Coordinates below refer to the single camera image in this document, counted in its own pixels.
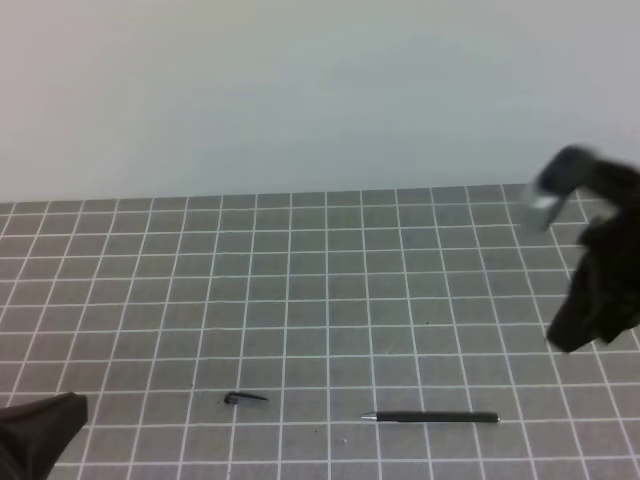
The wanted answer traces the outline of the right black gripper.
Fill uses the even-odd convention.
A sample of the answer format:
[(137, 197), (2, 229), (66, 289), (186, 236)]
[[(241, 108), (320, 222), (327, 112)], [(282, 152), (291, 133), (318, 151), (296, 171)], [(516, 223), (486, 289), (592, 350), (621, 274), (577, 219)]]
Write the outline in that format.
[(564, 353), (593, 341), (610, 344), (639, 325), (639, 173), (595, 160), (581, 187), (616, 211), (589, 223), (578, 238), (583, 255), (546, 333), (548, 342)]

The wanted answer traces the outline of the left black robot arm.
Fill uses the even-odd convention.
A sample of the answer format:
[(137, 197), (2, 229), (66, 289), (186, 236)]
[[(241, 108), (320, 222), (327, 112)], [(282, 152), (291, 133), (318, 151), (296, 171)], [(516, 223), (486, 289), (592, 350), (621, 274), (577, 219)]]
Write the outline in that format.
[(1, 410), (1, 478), (43, 480), (88, 421), (88, 398), (73, 392)]

